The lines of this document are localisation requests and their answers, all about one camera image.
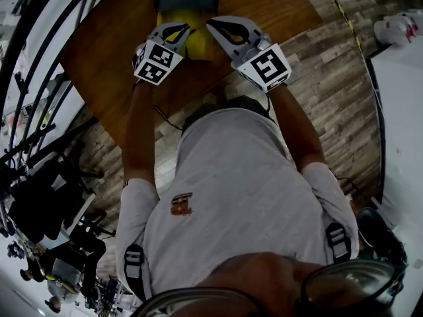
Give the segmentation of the black curved railing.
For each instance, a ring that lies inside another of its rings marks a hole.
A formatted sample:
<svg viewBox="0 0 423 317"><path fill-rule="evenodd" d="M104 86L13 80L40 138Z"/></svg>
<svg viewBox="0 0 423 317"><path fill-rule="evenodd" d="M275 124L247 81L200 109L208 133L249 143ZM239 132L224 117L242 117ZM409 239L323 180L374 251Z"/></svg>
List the black curved railing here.
<svg viewBox="0 0 423 317"><path fill-rule="evenodd" d="M68 39L102 0L29 0L0 62L0 165L24 166L62 136L84 102L60 63Z"/></svg>

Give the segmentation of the yellow and black floor tape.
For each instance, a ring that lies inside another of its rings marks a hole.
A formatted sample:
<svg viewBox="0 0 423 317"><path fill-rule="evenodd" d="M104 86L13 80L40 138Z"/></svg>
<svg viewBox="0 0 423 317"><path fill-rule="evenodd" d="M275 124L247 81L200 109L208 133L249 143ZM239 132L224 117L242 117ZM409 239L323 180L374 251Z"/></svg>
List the yellow and black floor tape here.
<svg viewBox="0 0 423 317"><path fill-rule="evenodd" d="M339 10L340 14L342 15L342 18L346 21L348 28L350 29L350 32L352 33L352 35L355 39L355 42L356 42L356 45L357 45L358 50L360 52L360 55L364 59L364 52L363 52L363 49L362 49L362 44L361 44L360 39L359 39L355 29L354 29L354 25L352 24L352 21L348 18L346 12L344 11L344 9L341 7L341 5L339 4L339 2L337 0L331 0L331 1L335 4L336 8Z"/></svg>

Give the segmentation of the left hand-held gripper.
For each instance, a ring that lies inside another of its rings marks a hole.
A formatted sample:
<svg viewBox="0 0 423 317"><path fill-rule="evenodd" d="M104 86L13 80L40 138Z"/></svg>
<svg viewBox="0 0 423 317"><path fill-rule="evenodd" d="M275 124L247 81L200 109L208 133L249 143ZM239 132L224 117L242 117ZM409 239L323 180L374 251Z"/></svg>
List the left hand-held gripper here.
<svg viewBox="0 0 423 317"><path fill-rule="evenodd" d="M185 22L167 22L157 26L135 51L134 76L152 85L160 85L183 60L180 53L190 33L191 28Z"/></svg>

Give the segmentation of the white t-shirt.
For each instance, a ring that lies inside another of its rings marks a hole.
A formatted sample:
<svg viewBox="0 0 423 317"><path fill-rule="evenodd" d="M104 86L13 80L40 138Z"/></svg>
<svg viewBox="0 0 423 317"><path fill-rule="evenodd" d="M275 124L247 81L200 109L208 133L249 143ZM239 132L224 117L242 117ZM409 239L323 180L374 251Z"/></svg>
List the white t-shirt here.
<svg viewBox="0 0 423 317"><path fill-rule="evenodd" d="M329 167L301 172L285 157L280 130L250 110L212 112L182 135L176 174L165 194L128 180L116 235L116 271L142 247L146 295L191 287L235 256L272 252L301 262L333 263L326 229L341 224L359 250L352 208Z"/></svg>

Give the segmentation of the person's right forearm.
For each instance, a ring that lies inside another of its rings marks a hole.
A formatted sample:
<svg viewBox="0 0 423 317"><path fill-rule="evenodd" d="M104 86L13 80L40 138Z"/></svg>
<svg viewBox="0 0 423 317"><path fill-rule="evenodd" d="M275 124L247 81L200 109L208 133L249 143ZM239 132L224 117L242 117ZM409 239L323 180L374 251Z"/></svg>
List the person's right forearm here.
<svg viewBox="0 0 423 317"><path fill-rule="evenodd" d="M326 164L319 136L287 86L281 84L275 87L268 96L297 170L301 172L314 162Z"/></svg>

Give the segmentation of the white counter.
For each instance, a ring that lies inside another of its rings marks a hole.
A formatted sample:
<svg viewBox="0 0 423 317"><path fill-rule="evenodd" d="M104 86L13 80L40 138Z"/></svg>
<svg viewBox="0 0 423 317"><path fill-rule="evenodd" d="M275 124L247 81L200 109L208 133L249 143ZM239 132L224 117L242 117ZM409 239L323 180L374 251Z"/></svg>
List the white counter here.
<svg viewBox="0 0 423 317"><path fill-rule="evenodd" d="M378 208L423 273L423 37L366 59L381 132Z"/></svg>

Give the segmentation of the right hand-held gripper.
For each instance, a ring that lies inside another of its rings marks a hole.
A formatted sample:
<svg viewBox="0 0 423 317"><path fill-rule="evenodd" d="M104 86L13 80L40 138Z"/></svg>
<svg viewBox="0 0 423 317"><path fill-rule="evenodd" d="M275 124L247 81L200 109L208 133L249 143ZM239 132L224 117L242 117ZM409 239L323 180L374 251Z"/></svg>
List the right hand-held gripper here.
<svg viewBox="0 0 423 317"><path fill-rule="evenodd" d="M242 77L267 93L285 83L291 76L291 67L280 45L245 17L219 16L210 18L206 27L225 53L234 59L231 66ZM258 40L243 56L245 45Z"/></svg>

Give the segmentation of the dark trousers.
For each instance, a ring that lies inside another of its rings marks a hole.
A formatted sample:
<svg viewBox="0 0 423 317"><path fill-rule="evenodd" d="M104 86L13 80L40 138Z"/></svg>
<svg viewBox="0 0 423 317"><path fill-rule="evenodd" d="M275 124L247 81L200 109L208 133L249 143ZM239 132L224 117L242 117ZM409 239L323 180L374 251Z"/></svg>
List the dark trousers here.
<svg viewBox="0 0 423 317"><path fill-rule="evenodd" d="M272 120L269 114L269 110L265 109L259 101L245 95L237 96L235 98L224 100L220 104L203 104L191 115L189 115L182 125L182 132L185 132L195 121L200 118L218 110L227 110L230 108L240 108L250 110L257 113L265 118Z"/></svg>

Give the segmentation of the white bag with red print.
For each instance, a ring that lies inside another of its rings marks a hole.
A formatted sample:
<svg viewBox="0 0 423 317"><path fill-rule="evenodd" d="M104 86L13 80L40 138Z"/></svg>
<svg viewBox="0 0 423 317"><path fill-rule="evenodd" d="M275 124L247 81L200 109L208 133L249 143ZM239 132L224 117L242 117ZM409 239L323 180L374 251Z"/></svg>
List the white bag with red print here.
<svg viewBox="0 0 423 317"><path fill-rule="evenodd" d="M376 40L383 45L405 46L423 36L423 9L410 9L386 16L373 25Z"/></svg>

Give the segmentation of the person's right shoe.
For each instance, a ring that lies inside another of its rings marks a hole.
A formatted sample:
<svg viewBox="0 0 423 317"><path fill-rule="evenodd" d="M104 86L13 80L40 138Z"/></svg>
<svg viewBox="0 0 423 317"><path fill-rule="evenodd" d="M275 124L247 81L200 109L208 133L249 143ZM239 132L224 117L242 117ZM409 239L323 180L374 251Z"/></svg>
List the person's right shoe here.
<svg viewBox="0 0 423 317"><path fill-rule="evenodd" d="M237 88L236 86L233 86L233 85L227 85L224 90L225 99L227 101L238 98L238 97L247 96L248 95L247 92L248 90L246 90L245 88Z"/></svg>

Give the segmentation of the person's left forearm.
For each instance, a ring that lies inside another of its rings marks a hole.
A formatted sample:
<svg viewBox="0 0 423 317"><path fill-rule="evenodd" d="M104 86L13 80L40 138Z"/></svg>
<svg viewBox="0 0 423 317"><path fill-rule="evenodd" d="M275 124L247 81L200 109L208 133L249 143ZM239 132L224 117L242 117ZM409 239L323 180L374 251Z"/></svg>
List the person's left forearm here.
<svg viewBox="0 0 423 317"><path fill-rule="evenodd" d="M125 182L142 179L155 185L153 87L142 82L134 87L122 147Z"/></svg>

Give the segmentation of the black tripod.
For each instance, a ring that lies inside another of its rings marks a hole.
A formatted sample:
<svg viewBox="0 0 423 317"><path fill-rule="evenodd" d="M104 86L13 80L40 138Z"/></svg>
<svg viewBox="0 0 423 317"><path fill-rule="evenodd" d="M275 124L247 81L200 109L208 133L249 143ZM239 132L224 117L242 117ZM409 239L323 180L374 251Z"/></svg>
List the black tripod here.
<svg viewBox="0 0 423 317"><path fill-rule="evenodd" d="M49 154L54 152L59 152L62 149L66 148L72 140L79 135L80 133L84 132L88 128L90 128L92 125L98 123L98 119L95 117L92 117L85 123L77 126L76 128L69 130L65 132L62 136L58 137L56 140L49 142L48 145L41 146L41 143L44 141L45 136L47 136L47 133L52 129L53 125L51 125L48 129L42 130L42 135L39 137L39 148L33 155L28 156L28 158L25 160L25 163L28 165L29 168L32 168L36 164L38 164L41 160L46 158Z"/></svg>

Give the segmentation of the black bags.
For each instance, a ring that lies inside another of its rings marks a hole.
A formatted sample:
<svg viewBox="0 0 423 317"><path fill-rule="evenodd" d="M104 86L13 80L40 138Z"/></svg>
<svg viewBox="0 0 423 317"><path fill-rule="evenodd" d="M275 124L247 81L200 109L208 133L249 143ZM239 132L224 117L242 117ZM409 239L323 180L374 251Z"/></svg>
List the black bags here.
<svg viewBox="0 0 423 317"><path fill-rule="evenodd" d="M77 169L65 161L49 160L29 179L14 186L9 216L34 244L55 240L82 208L84 188Z"/></svg>

